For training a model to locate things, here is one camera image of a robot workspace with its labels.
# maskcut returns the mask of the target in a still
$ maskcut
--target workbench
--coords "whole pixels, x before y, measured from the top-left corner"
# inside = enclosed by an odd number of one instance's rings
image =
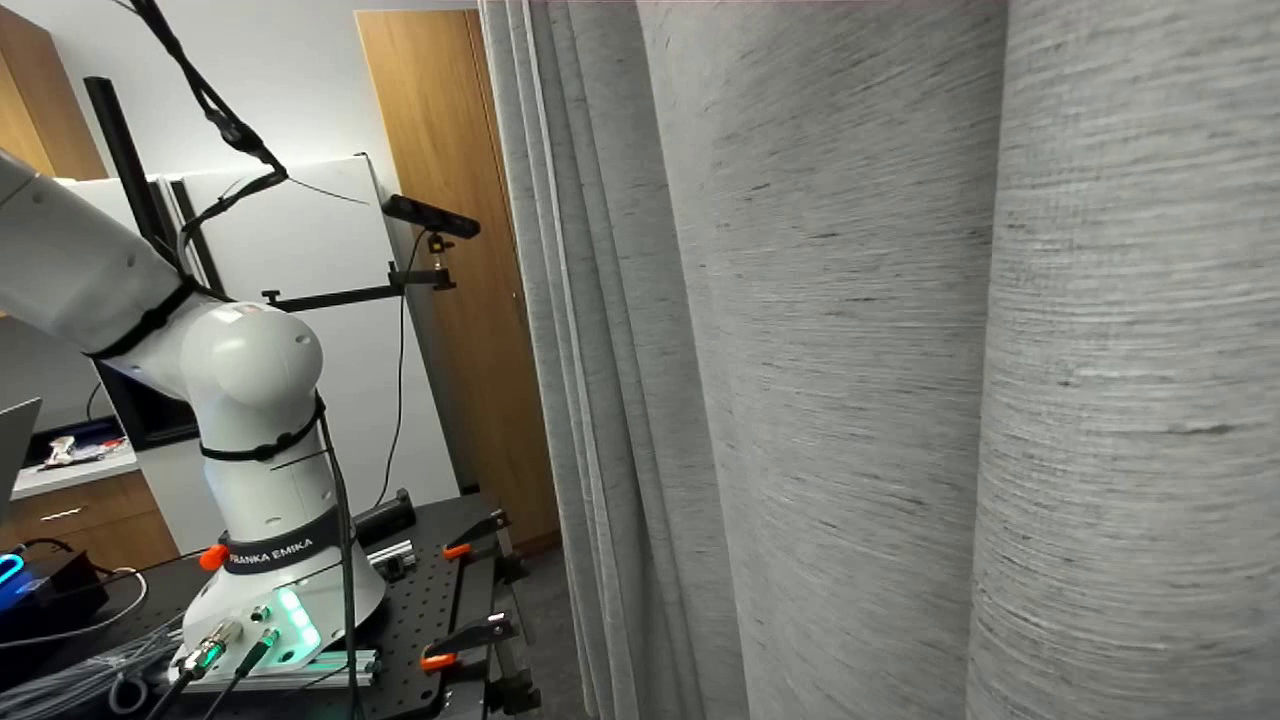
[[[494,608],[494,569],[500,569],[500,545],[494,540],[478,540],[475,545],[475,557],[462,559],[462,565],[442,565],[441,559],[441,545],[451,545],[462,530],[473,530],[475,520],[484,520],[493,511],[488,499],[478,496],[459,496],[459,499],[441,499],[441,503],[423,503],[414,510],[414,530],[408,534],[395,534],[393,540],[413,540],[414,545],[414,569],[413,573],[426,573],[426,578],[414,578],[423,579],[426,594],[434,594],[434,602],[402,602],[395,595],[395,586],[386,594],[386,608],[379,613],[379,619],[372,625],[372,635],[361,635],[363,646],[374,646],[379,647],[379,659],[382,659],[382,674],[361,693],[363,696],[363,713],[374,720],[374,718],[386,718],[382,710],[393,710],[393,696],[402,702],[402,693],[413,696],[432,696],[432,713],[419,713],[419,718],[441,718],[441,720],[484,720],[488,710],[484,710],[484,687],[488,687],[488,674],[478,677],[467,677],[467,681],[455,681],[455,677],[442,677],[441,684],[432,677],[419,677],[413,670],[414,651],[441,635],[413,635],[402,629],[414,629],[413,617],[419,613],[434,613],[434,604],[442,602],[449,617],[442,625],[449,629],[459,629],[459,625],[473,625],[473,619],[484,619],[493,608]],[[149,602],[119,625],[97,631],[97,635],[82,635],[82,640],[69,640],[69,646],[54,646],[46,651],[0,651],[0,665],[33,665],[33,674],[54,674],[54,670],[69,670],[82,656],[97,656],[97,651],[106,651],[117,646],[129,646],[135,635],[149,635],[152,629],[175,619],[187,602],[198,594],[198,586],[208,579],[195,559],[175,559],[175,565],[160,565],[160,569],[149,569],[145,573],[152,594]],[[113,586],[113,604],[102,608],[102,617],[113,608],[122,608],[131,602],[135,586],[129,579],[117,579]],[[493,647],[467,647],[462,659],[473,670],[484,670],[494,659]],[[171,720],[182,720],[182,718],[202,718],[210,696],[182,696],[168,718]],[[275,718],[289,713],[291,720],[341,720],[349,718],[349,693],[343,687],[309,687],[309,693],[236,693],[220,718]]]

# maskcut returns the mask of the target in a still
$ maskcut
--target white curtain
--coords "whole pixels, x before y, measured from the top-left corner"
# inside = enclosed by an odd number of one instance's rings
[[[1276,0],[478,0],[594,718],[1280,718]]]

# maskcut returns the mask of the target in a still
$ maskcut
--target curtain fold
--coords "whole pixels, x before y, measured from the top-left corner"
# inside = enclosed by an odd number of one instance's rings
[[[1280,4],[478,17],[591,718],[1280,718]]]

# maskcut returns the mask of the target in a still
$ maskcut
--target floor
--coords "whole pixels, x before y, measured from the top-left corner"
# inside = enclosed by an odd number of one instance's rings
[[[545,696],[545,720],[589,720],[575,674],[575,646],[568,619],[562,557],[540,552],[523,557],[526,578],[516,586],[516,613],[523,629],[521,659],[531,670],[531,684]]]

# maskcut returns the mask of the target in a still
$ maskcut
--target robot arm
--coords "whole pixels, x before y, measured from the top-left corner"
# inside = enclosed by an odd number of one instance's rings
[[[0,308],[191,405],[227,565],[191,602],[182,651],[210,631],[242,635],[242,647],[224,647],[230,670],[258,631],[275,631],[284,651],[262,659],[275,670],[309,665],[343,635],[335,480],[314,435],[319,344],[309,324],[269,306],[191,293],[152,246],[9,156]],[[382,602],[382,586],[361,552],[352,578],[361,625]],[[251,617],[278,604],[296,613],[251,629]]]

